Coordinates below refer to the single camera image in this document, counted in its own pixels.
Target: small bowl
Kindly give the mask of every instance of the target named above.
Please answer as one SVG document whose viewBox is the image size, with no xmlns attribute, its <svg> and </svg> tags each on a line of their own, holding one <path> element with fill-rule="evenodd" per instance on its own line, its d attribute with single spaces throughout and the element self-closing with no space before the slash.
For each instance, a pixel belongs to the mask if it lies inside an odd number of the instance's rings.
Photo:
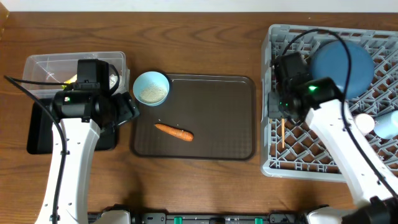
<svg viewBox="0 0 398 224">
<path fill-rule="evenodd" d="M 164 96 L 163 99 L 159 100 L 156 103 L 146 103 L 144 100 L 141 99 L 139 96 L 141 91 L 147 88 L 149 85 L 155 84 L 161 88 L 164 88 L 166 90 L 166 95 Z M 160 72 L 146 72 L 143 73 L 142 75 L 138 76 L 136 81 L 134 82 L 132 86 L 132 93 L 136 97 L 138 101 L 141 103 L 148 105 L 148 106 L 157 106 L 161 103 L 163 103 L 167 95 L 169 94 L 170 90 L 170 83 L 169 80 L 166 78 L 165 75 L 161 74 Z"/>
</svg>

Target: white cup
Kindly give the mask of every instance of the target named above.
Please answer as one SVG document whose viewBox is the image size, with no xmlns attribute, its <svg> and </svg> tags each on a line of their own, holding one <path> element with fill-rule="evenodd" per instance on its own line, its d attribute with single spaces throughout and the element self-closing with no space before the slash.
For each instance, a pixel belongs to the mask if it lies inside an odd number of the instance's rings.
<svg viewBox="0 0 398 224">
<path fill-rule="evenodd" d="M 383 139 L 392 139 L 398 135 L 398 111 L 376 118 L 374 132 Z"/>
<path fill-rule="evenodd" d="M 365 113 L 358 114 L 354 117 L 356 127 L 361 131 L 362 135 L 369 134 L 374 128 L 373 118 Z"/>
</svg>

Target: wooden table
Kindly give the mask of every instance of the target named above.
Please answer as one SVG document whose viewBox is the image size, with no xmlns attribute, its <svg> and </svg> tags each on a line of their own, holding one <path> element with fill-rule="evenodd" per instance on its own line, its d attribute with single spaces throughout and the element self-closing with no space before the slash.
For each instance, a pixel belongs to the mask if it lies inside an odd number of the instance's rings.
<svg viewBox="0 0 398 224">
<path fill-rule="evenodd" d="M 0 41 L 0 74 L 21 78 L 33 54 L 123 51 L 132 81 L 158 69 L 245 75 L 261 117 L 261 44 L 272 24 L 397 30 L 397 14 L 12 12 Z M 0 222 L 33 223 L 51 155 L 26 151 L 32 100 L 0 79 Z M 143 159 L 129 150 L 131 124 L 113 151 L 96 152 L 88 210 L 125 203 L 139 212 L 266 213 L 328 203 L 353 208 L 346 184 L 265 177 L 259 148 L 247 162 Z M 257 127 L 259 145 L 259 125 Z"/>
</svg>

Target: dish rack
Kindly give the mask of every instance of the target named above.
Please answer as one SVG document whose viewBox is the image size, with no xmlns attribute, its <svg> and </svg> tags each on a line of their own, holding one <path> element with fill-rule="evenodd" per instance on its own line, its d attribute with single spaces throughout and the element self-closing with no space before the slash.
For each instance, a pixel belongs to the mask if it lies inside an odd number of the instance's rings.
<svg viewBox="0 0 398 224">
<path fill-rule="evenodd" d="M 272 61 L 282 54 L 294 37 L 316 28 L 337 32 L 342 39 L 359 44 L 374 60 L 371 86 L 366 93 L 348 101 L 353 116 L 367 113 L 375 118 L 398 109 L 398 32 L 272 25 L 261 47 L 261 172 L 269 177 L 345 182 L 325 146 L 306 124 L 294 127 L 286 122 L 285 148 L 282 148 L 281 120 L 268 117 L 268 93 L 276 88 Z M 299 51 L 304 58 L 311 57 L 323 44 L 333 40 L 335 37 L 327 33 L 309 33 L 293 43 L 287 54 Z M 397 175 L 398 139 L 381 139 L 374 132 L 366 139 Z"/>
</svg>

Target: orange carrot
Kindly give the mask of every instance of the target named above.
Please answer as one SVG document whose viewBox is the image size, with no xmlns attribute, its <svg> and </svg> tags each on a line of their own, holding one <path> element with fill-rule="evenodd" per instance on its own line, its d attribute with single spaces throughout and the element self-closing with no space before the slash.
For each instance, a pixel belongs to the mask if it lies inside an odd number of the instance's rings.
<svg viewBox="0 0 398 224">
<path fill-rule="evenodd" d="M 172 128 L 164 124 L 155 124 L 155 127 L 161 131 L 166 132 L 167 134 L 171 134 L 172 136 L 182 139 L 184 141 L 193 140 L 193 134 L 189 133 L 188 131 Z"/>
</svg>

